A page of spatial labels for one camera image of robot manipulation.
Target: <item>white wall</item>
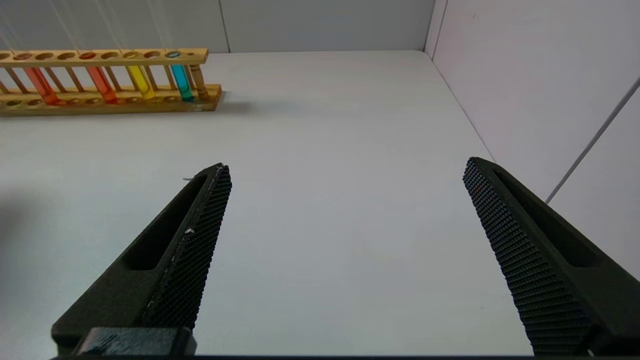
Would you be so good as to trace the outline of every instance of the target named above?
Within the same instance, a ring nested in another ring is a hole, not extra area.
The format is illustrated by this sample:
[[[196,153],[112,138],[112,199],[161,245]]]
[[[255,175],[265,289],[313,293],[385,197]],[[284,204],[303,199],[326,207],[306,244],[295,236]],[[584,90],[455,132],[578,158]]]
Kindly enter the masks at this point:
[[[640,75],[640,1],[449,0],[434,62],[495,160],[545,199]]]
[[[116,47],[93,1],[68,4],[86,47]],[[122,47],[163,47],[146,1],[100,0],[117,12]],[[208,47],[212,53],[331,50],[423,50],[434,0],[154,0],[171,22],[168,47]],[[70,49],[49,0],[5,0],[23,49]],[[0,42],[0,49],[6,48]]]
[[[640,92],[549,203],[640,279]]]
[[[233,53],[423,50],[433,0],[222,0]]]
[[[107,1],[116,11],[126,34],[126,39],[119,39],[124,43],[123,47],[138,49],[163,47],[146,1]],[[93,49],[116,47],[93,1],[54,0],[54,2],[68,5],[70,14],[65,16],[62,13],[61,15],[77,21],[77,28],[87,47]],[[167,16],[173,20],[166,26],[172,34],[174,47],[208,47],[212,53],[228,51],[217,1],[161,0],[161,2]],[[15,29],[23,49],[73,49],[72,42],[55,14],[52,13],[49,0],[5,0],[0,2],[0,11]],[[6,46],[0,42],[0,48],[6,48]]]
[[[444,18],[444,12],[447,9],[447,0],[436,0],[433,5],[433,13],[431,15],[431,22],[429,23],[429,32],[427,33],[427,42],[424,44],[424,52],[433,59],[433,54],[438,43],[438,37],[440,35],[440,26],[442,25],[442,19]]]

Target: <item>colored liquid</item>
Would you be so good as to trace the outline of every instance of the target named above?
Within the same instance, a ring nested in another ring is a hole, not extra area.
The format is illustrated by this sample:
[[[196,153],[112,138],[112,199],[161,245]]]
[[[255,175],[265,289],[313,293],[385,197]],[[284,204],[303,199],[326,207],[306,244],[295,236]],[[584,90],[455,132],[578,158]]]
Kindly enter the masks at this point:
[[[192,102],[193,94],[191,93],[189,80],[187,79],[187,73],[184,71],[184,67],[182,67],[182,65],[171,65],[171,70],[173,71],[173,77],[175,78],[178,90],[180,90],[182,101]]]
[[[44,77],[42,71],[36,67],[26,67],[24,68],[24,72],[27,74],[27,77],[33,83],[33,86],[36,87],[40,96],[42,96],[42,100],[47,105],[62,105],[62,101],[58,98],[56,93],[49,85],[47,78]]]
[[[145,77],[144,73],[142,73],[142,69],[137,65],[127,66],[127,69],[129,69],[133,81],[136,83],[136,86],[138,86],[142,98],[144,100],[155,98],[156,92],[151,88],[151,86],[149,86],[147,78]]]
[[[98,91],[102,95],[104,102],[107,104],[115,104],[118,102],[118,98],[116,97],[116,93],[111,88],[109,81],[104,76],[104,72],[99,67],[87,67],[87,72],[89,72],[89,76],[91,76],[91,80],[95,84],[95,87],[98,88]]]

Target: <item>orange liquid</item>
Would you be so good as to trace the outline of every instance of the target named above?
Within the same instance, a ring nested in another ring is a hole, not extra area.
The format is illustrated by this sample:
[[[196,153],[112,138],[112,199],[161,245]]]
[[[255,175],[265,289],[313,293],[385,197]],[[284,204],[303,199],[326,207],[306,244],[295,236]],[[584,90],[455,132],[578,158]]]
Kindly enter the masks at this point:
[[[33,86],[36,87],[40,96],[42,96],[42,100],[47,105],[62,105],[62,101],[58,98],[56,93],[49,85],[47,78],[44,77],[42,71],[36,67],[26,67],[24,68],[24,72],[29,77],[29,80],[33,83]]]
[[[109,81],[107,81],[107,77],[104,75],[104,72],[99,67],[87,67],[86,70],[89,72],[89,76],[91,76],[91,80],[95,84],[95,87],[98,88],[98,91],[102,95],[104,102],[107,104],[114,104],[118,102],[118,98],[116,97],[116,93],[111,88]]]

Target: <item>yellow liquid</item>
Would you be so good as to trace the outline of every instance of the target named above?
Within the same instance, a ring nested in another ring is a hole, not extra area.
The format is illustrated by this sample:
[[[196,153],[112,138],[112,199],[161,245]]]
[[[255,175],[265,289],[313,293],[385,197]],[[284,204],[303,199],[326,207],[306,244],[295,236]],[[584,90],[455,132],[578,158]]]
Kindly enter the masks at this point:
[[[156,92],[154,89],[149,86],[147,82],[147,77],[142,72],[142,69],[137,65],[127,66],[129,72],[131,73],[131,77],[133,81],[136,83],[138,88],[140,89],[140,94],[142,94],[142,98],[144,100],[153,99],[156,97]]]

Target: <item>white table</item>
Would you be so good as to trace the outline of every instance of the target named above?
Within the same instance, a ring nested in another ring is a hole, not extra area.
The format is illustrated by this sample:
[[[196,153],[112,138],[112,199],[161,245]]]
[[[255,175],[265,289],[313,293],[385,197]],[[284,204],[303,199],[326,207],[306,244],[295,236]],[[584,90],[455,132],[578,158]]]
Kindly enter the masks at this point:
[[[0,348],[51,324],[204,167],[234,189],[200,354],[530,354],[462,183],[489,158],[415,51],[215,54],[213,113],[0,119]]]

